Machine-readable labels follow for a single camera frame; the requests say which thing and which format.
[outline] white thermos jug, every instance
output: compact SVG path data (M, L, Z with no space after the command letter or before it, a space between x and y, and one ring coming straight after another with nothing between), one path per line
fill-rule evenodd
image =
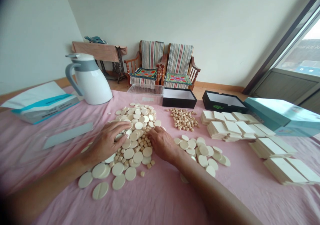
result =
M66 76L76 90L90 105L99 105L111 100L112 92L94 57L84 53L66 55L72 63L66 67ZM72 77L74 68L77 83Z

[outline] pile of discs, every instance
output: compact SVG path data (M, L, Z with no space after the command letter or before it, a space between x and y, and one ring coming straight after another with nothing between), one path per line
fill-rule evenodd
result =
M194 127L200 128L198 121L192 116L197 113L194 111L188 111L187 109L166 109L171 111L170 116L173 118L174 127L178 130L194 131Z
M151 159L153 147L151 141L147 138L147 132L155 126L161 126L161 121L156 120L156 111L152 106L130 103L132 108L124 107L116 111L118 115L115 120L110 122L126 121L131 122L131 128L119 133L115 142L123 135L128 135L121 148L115 154L105 161L97 164L93 169L83 174L78 182L80 188L89 186L94 178L107 178L110 172L115 176L112 182L112 188L119 190L125 184L125 181L132 181L137 175L136 168L142 164L148 169L155 165ZM144 177L145 172L141 171L140 175ZM93 190L93 199L101 199L108 191L108 183L99 183Z
M218 147L207 146L202 137L198 137L196 140L182 135L181 139L175 138L174 142L213 177L216 176L216 170L219 169L217 162L227 167L231 166L230 160L222 154L222 150ZM182 174L180 174L180 178L184 183L188 183Z

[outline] light blue box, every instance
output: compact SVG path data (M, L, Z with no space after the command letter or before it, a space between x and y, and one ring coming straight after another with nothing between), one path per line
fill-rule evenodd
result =
M277 135L312 137L320 133L320 115L287 101L249 97L244 104Z

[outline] wooden chair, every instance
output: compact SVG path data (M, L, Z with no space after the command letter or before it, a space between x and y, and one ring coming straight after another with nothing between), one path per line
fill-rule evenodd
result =
M127 64L129 85L134 83L159 85L161 65L166 62L167 55L164 55L163 42L141 40L136 57L124 60L124 63Z
M194 64L192 52L191 45L169 44L167 63L161 65L161 85L193 90L200 69Z

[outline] beige bead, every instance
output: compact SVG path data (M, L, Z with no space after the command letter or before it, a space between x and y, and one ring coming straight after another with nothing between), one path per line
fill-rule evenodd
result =
M114 166L114 162L110 162L110 163L109 163L109 167L110 167L110 168L113 168L113 166Z

